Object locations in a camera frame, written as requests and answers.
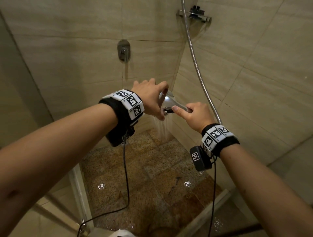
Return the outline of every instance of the shower floor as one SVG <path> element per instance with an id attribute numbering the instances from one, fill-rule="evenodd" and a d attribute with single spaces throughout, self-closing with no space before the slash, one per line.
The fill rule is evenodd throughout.
<path id="1" fill-rule="evenodd" d="M 127 204 L 123 147 L 90 152 L 80 163 L 92 216 Z M 127 140 L 130 188 L 127 209 L 94 220 L 95 227 L 127 229 L 136 236 L 175 236 L 212 202 L 213 179 L 197 172 L 189 152 L 155 129 Z M 216 195 L 222 189 L 217 186 Z"/>

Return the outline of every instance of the running water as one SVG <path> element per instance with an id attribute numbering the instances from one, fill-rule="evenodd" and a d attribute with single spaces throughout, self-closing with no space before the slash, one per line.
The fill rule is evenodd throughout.
<path id="1" fill-rule="evenodd" d="M 156 117 L 152 117 L 152 121 L 154 123 L 154 127 L 157 130 L 158 138 L 163 141 L 167 140 L 169 137 L 172 136 L 168 128 L 172 127 L 172 118 L 171 115 L 165 116 L 164 121 L 158 120 Z"/>

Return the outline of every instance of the hand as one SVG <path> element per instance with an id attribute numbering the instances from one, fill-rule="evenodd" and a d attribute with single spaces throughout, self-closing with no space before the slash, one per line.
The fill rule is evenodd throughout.
<path id="1" fill-rule="evenodd" d="M 175 105 L 172 107 L 172 110 L 175 114 L 186 120 L 189 127 L 198 133 L 201 133 L 206 126 L 215 123 L 207 104 L 201 102 L 189 103 L 186 104 L 186 107 L 192 109 L 193 112 L 188 113 Z"/>
<path id="2" fill-rule="evenodd" d="M 167 82 L 164 81 L 156 85 L 156 80 L 151 78 L 149 81 L 143 81 L 142 83 L 135 81 L 131 90 L 141 98 L 146 114 L 155 115 L 159 120 L 163 121 L 165 117 L 161 110 L 161 105 L 165 96 L 159 99 L 159 95 L 161 92 L 165 95 L 167 89 Z"/>

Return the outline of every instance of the wire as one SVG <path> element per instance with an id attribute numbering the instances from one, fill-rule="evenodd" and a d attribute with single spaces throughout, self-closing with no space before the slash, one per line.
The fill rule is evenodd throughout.
<path id="1" fill-rule="evenodd" d="M 127 186 L 127 198 L 128 198 L 128 203 L 127 203 L 127 205 L 126 205 L 125 207 L 123 207 L 123 208 L 120 208 L 120 209 L 115 210 L 115 211 L 106 212 L 106 213 L 100 214 L 100 215 L 98 215 L 98 216 L 95 216 L 95 217 L 93 217 L 93 218 L 91 218 L 91 219 L 89 219 L 89 220 L 87 220 L 87 221 L 84 221 L 84 222 L 83 222 L 82 224 L 80 224 L 80 226 L 79 226 L 79 229 L 78 229 L 78 232 L 77 232 L 77 237 L 79 237 L 81 228 L 82 228 L 86 223 L 88 223 L 88 222 L 90 222 L 90 221 L 92 221 L 92 220 L 94 220 L 94 219 L 97 219 L 97 218 L 99 218 L 99 217 L 101 217 L 101 216 L 108 215 L 108 214 L 112 214 L 112 213 L 115 213 L 115 212 L 124 210 L 124 209 L 126 209 L 126 208 L 129 206 L 129 186 L 128 186 L 128 177 L 127 177 L 127 169 L 126 169 L 126 159 L 125 159 L 125 145 L 126 145 L 126 139 L 123 140 L 123 142 L 124 142 L 124 144 L 123 144 L 123 161 L 124 161 L 124 170 L 125 170 L 125 178 L 126 178 L 126 186 Z"/>
<path id="2" fill-rule="evenodd" d="M 214 215 L 214 204 L 215 204 L 215 191 L 216 191 L 216 160 L 217 160 L 217 157 L 213 156 L 213 160 L 214 160 L 214 188 L 213 188 L 212 214 L 211 214 L 211 221 L 210 221 L 210 228 L 209 228 L 208 237 L 210 237 L 211 230 L 212 230 L 213 215 Z"/>

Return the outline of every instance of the metal shower hose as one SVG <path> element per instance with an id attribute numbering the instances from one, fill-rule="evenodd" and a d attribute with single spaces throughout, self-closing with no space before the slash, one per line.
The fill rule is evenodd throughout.
<path id="1" fill-rule="evenodd" d="M 181 0 L 181 2 L 182 2 L 182 12 L 183 12 L 183 16 L 184 16 L 185 28 L 186 28 L 186 32 L 187 32 L 187 38 L 188 38 L 188 43 L 189 43 L 189 48 L 190 48 L 190 53 L 191 53 L 191 56 L 192 56 L 193 64 L 195 65 L 195 69 L 197 71 L 197 75 L 198 75 L 200 84 L 201 84 L 202 89 L 203 89 L 203 91 L 205 93 L 205 96 L 207 97 L 208 102 L 210 103 L 210 106 L 211 106 L 211 108 L 212 108 L 212 110 L 214 112 L 214 115 L 215 115 L 215 117 L 217 119 L 217 122 L 219 124 L 222 124 L 222 120 L 219 117 L 218 112 L 217 112 L 217 110 L 216 110 L 216 108 L 215 108 L 215 106 L 214 106 L 214 104 L 213 104 L 213 102 L 212 102 L 212 100 L 210 98 L 210 95 L 209 95 L 209 93 L 207 91 L 207 88 L 205 87 L 205 84 L 203 82 L 203 79 L 202 79 L 202 76 L 201 76 L 201 73 L 200 73 L 200 69 L 199 69 L 197 61 L 196 61 L 196 56 L 195 56 L 195 53 L 193 51 L 193 46 L 192 46 L 192 43 L 191 43 L 191 37 L 190 37 L 190 33 L 189 33 L 187 16 L 186 16 L 186 9 L 185 9 L 185 0 Z"/>

